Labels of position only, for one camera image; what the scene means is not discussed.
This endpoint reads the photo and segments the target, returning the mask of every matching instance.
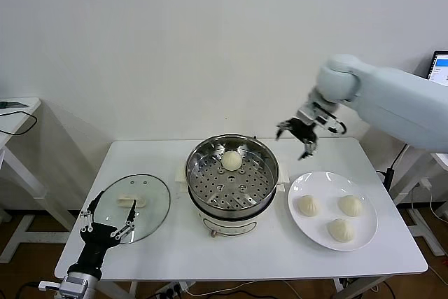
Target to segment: electrical outlet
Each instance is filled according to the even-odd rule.
[[[179,286],[181,287],[181,293],[185,292],[186,290],[188,290],[191,286],[193,286],[193,284],[196,281],[172,281],[171,283],[163,286],[162,288],[159,288],[156,293],[166,293],[168,291],[168,289],[170,288],[171,290],[173,290],[174,294],[173,294],[173,298],[175,298],[177,296],[177,293],[174,290],[174,286],[176,284],[179,284]]]

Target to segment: cable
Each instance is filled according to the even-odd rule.
[[[393,299],[397,299],[397,298],[395,297],[395,293],[393,292],[393,289],[391,288],[391,286],[390,286],[389,284],[387,284],[387,281],[384,281],[384,283],[385,283],[385,285],[388,287],[388,289],[391,290]]]
[[[20,299],[20,295],[22,294],[22,291],[25,289],[25,287],[39,287],[39,281],[30,281],[28,283],[25,283],[21,285],[21,287],[18,289],[17,293],[15,294],[15,299]]]
[[[302,299],[302,297],[299,295],[299,293],[297,293],[297,291],[295,290],[295,288],[293,288],[291,284],[289,284],[286,280],[283,280],[283,283],[289,286],[289,288],[294,292],[297,298]]]
[[[167,295],[168,299],[173,299],[174,291],[171,288],[168,288],[165,291],[165,294]]]
[[[173,289],[177,293],[177,295],[179,296],[179,299],[182,299],[182,294],[181,294],[182,288],[181,288],[181,285],[176,284],[176,285],[174,285]]]
[[[405,144],[403,146],[403,148],[401,149],[401,151],[399,152],[399,154],[397,155],[397,157],[395,158],[395,160],[392,162],[391,168],[393,168],[394,164],[397,162],[398,158],[405,152],[406,148],[408,147],[407,144]]]
[[[155,297],[157,297],[158,295],[164,295],[165,293],[163,293],[163,292],[157,292],[157,293],[154,293],[153,295],[150,295],[149,297],[146,297],[146,299],[152,299],[152,298],[155,298]]]
[[[186,293],[188,293],[189,295],[192,295],[193,297],[201,297],[203,295],[209,295],[209,294],[215,294],[215,293],[220,293],[220,292],[224,292],[224,291],[236,290],[237,288],[240,288],[240,287],[242,287],[244,285],[249,285],[249,284],[256,283],[256,282],[257,282],[256,280],[255,281],[248,281],[248,282],[240,284],[240,285],[238,285],[236,287],[224,288],[222,290],[212,291],[212,292],[208,292],[208,293],[194,294],[194,293],[188,292],[188,290],[186,290]]]
[[[397,161],[397,167],[400,166],[401,160],[403,160],[403,158],[405,157],[405,153],[406,153],[406,151],[407,151],[407,150],[409,149],[409,147],[410,147],[408,144],[406,144],[405,146],[406,146],[406,147],[405,147],[405,150],[401,153],[400,159],[398,159],[398,161]]]
[[[0,133],[9,134],[9,135],[11,135],[11,136],[21,136],[22,134],[25,134],[25,133],[27,133],[28,131],[30,131],[30,129],[32,129],[32,128],[35,126],[35,124],[37,124],[37,117],[36,117],[36,116],[33,116],[32,114],[27,113],[27,112],[25,112],[25,111],[14,111],[14,112],[2,113],[2,114],[0,114],[0,117],[3,117],[3,116],[9,116],[9,115],[15,115],[16,113],[24,113],[25,115],[27,115],[27,116],[33,118],[33,119],[34,119],[34,122],[31,124],[30,127],[28,127],[28,128],[27,128],[25,131],[23,131],[23,132],[11,133],[11,132],[7,132],[7,131],[0,130]]]
[[[403,155],[405,154],[405,152],[407,151],[408,148],[409,148],[409,145],[407,145],[407,144],[405,144],[401,148],[401,151],[395,157],[395,160],[392,162],[392,165],[386,170],[386,173],[378,171],[379,173],[382,173],[384,175],[383,186],[385,187],[385,189],[388,192],[391,189],[392,181],[393,181],[393,175],[395,174],[395,171],[393,170],[393,166],[395,166],[395,164],[397,163],[398,159],[400,159],[399,161],[401,161],[401,158],[403,157]]]
[[[430,265],[428,265],[429,269],[435,273],[435,275],[440,279],[440,281],[445,284],[445,286],[448,286],[448,283],[440,276],[440,274],[437,273]]]
[[[210,299],[211,297],[214,297],[215,295],[222,296],[222,295],[232,295],[232,294],[237,294],[237,293],[244,293],[246,295],[249,295],[252,298],[258,298],[258,299],[278,299],[277,297],[274,297],[273,295],[255,295],[255,294],[249,293],[247,291],[243,291],[243,290],[238,290],[238,291],[230,292],[230,293],[213,293],[213,294],[209,295],[206,299]]]
[[[419,186],[419,185],[413,187],[413,189],[411,190],[411,208],[412,208],[412,210],[414,210],[414,189],[415,189],[416,187],[418,187],[418,186]],[[431,213],[433,213],[433,215],[434,215],[437,219],[441,220],[442,222],[448,223],[448,221],[446,221],[446,220],[444,220],[443,218],[440,218],[439,216],[437,216],[437,214],[436,214],[436,213],[434,212],[434,210],[433,210],[433,192],[432,192],[430,189],[427,189],[427,188],[424,188],[424,189],[426,189],[426,190],[429,192],[429,194],[430,194],[430,199],[429,199],[429,209],[431,210]]]

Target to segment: white table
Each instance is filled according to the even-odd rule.
[[[112,248],[103,279],[248,280],[367,277],[336,294],[352,298],[394,274],[420,273],[427,264],[359,143],[352,138],[320,139],[312,158],[298,161],[303,145],[294,139],[262,140],[286,166],[291,181],[328,170],[362,186],[378,212],[378,232],[366,247],[338,252],[308,239],[288,213],[286,193],[277,193],[253,232],[239,237],[210,237],[189,195],[174,182],[179,165],[199,141],[116,141],[104,159],[84,207],[123,176],[149,173],[169,187],[171,209],[151,236]],[[66,275],[83,248],[78,219],[55,269]]]
[[[20,102],[28,105],[28,107],[0,109],[0,114],[14,111],[25,111],[33,114],[41,104],[39,98],[36,97],[1,98],[0,101]],[[0,130],[16,133],[28,118],[29,116],[24,113],[2,116],[0,117]],[[1,154],[4,155],[4,163],[17,174],[20,178],[20,185],[34,200],[56,218],[66,229],[71,230],[75,223],[75,218],[48,192],[48,189],[15,157],[8,147],[6,147],[6,143],[11,137],[13,136],[10,134],[0,133],[0,149]],[[10,219],[10,216],[3,209],[0,209],[0,217],[6,221]],[[0,255],[0,263],[9,263],[20,243],[65,243],[67,241],[67,232],[27,232],[33,218],[32,215],[23,217]]]
[[[412,189],[419,184],[425,183],[430,186],[428,178],[437,176],[448,171],[448,154],[446,153],[422,153],[416,162],[406,171],[402,178],[392,186],[390,194],[394,204],[400,204],[405,197],[412,192]],[[442,245],[437,240],[429,225],[417,209],[408,209],[415,225],[408,228],[414,237],[423,237],[435,256],[446,254]],[[435,210],[439,217],[448,218],[448,202],[445,202]]]

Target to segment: glass lid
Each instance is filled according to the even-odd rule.
[[[171,203],[167,185],[149,174],[129,175],[112,183],[100,197],[93,221],[121,229],[134,200],[135,228],[121,239],[121,244],[149,236],[165,220]]]

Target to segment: steamed bun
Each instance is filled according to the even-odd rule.
[[[227,171],[236,171],[241,167],[243,158],[236,151],[225,152],[221,158],[221,164]]]
[[[337,218],[328,224],[328,232],[339,242],[347,243],[355,237],[355,229],[347,220]]]
[[[363,212],[363,203],[353,195],[341,197],[338,205],[346,215],[351,217],[360,216]]]
[[[315,216],[319,213],[319,209],[319,202],[311,195],[305,195],[299,199],[299,210],[304,215],[309,217]]]

